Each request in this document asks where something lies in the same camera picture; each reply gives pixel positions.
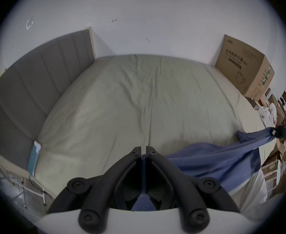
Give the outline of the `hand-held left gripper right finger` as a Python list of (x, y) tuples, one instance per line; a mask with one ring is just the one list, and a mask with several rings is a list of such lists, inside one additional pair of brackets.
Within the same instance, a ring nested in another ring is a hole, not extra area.
[(240, 213), (217, 179), (185, 175), (151, 146), (146, 146), (146, 193), (158, 211), (178, 208), (186, 233), (199, 233), (208, 226), (208, 207)]

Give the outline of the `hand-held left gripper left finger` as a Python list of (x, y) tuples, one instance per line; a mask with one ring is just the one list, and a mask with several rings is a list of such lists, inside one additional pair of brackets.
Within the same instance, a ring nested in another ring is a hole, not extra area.
[(141, 184), (141, 147), (135, 147), (103, 175), (69, 180), (47, 214), (80, 209), (79, 226), (87, 233), (103, 233), (109, 209), (130, 211), (141, 194)]

